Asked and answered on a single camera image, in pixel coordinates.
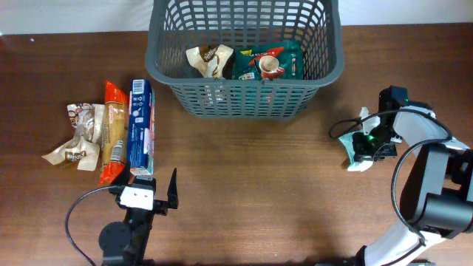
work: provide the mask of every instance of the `red coffee cup print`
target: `red coffee cup print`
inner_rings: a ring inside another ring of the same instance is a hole
[[[279,60],[271,55],[265,55],[259,59],[259,69],[261,77],[272,81],[284,74],[285,69],[279,66]]]

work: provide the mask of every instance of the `wooden table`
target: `wooden table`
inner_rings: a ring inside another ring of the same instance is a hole
[[[157,197],[166,198],[177,167],[180,207],[156,217],[146,257],[208,264],[354,256],[396,220],[389,186],[397,160],[349,173],[328,127],[362,106],[376,111],[378,93],[395,84],[429,103],[456,138],[473,146],[472,33],[473,24],[344,27],[342,76],[285,122],[198,119],[152,81]],[[150,78],[146,39],[147,33],[0,38],[0,265],[86,264],[65,237],[64,216],[77,197],[97,188],[98,171],[56,168],[41,155],[72,137],[68,103],[102,102],[105,80],[128,91],[132,78]],[[400,188],[413,161],[401,171]],[[123,216],[112,196],[99,193],[77,207],[70,230],[99,262],[101,229]],[[472,248],[473,236],[463,234],[421,257],[470,265]]]

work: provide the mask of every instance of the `blue box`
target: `blue box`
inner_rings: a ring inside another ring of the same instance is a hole
[[[126,159],[133,175],[153,175],[154,91],[146,79],[132,81]]]

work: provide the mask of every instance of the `gray plastic basket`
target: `gray plastic basket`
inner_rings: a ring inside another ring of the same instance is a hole
[[[202,78],[186,50],[224,44],[231,48],[300,40],[304,80],[234,81]],[[146,68],[168,84],[197,117],[290,119],[344,66],[337,0],[154,0]]]

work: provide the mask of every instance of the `white wall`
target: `white wall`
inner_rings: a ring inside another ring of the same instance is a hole
[[[0,0],[0,33],[148,30],[152,0]],[[473,22],[473,0],[339,0],[343,25]]]

